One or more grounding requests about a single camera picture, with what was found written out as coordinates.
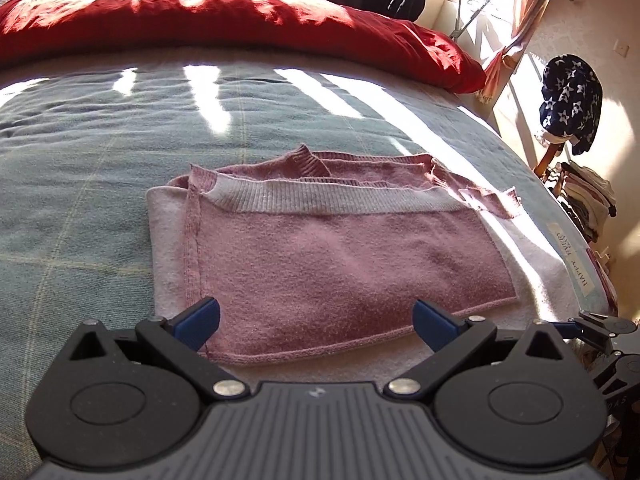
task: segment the wall outlet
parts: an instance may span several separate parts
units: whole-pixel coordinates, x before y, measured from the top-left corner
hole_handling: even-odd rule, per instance
[[[613,46],[614,52],[620,54],[622,57],[626,57],[629,53],[629,45],[622,40],[616,40],[616,44]]]

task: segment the silver screw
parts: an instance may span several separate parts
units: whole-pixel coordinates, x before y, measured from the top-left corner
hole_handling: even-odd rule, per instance
[[[413,395],[420,391],[420,383],[413,379],[401,377],[388,384],[389,390],[396,395]]]
[[[235,397],[244,393],[245,386],[235,379],[225,379],[213,385],[213,391],[223,397]]]

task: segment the white ribbed hem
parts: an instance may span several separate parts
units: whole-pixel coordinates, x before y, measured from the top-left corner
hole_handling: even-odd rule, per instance
[[[335,216],[468,208],[441,187],[415,190],[284,179],[255,181],[228,174],[218,174],[215,186],[204,197],[234,213]]]

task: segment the orange curtain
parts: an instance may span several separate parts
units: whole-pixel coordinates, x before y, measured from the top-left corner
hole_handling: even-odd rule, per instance
[[[511,43],[504,46],[485,64],[486,83],[476,95],[483,103],[492,102],[498,94],[502,66],[514,70],[529,44],[549,0],[515,0]]]

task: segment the star-patterned clothing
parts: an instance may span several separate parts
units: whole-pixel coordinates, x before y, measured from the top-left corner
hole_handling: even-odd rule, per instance
[[[585,60],[564,54],[543,72],[540,124],[552,136],[572,139],[572,153],[588,152],[600,123],[602,85]]]

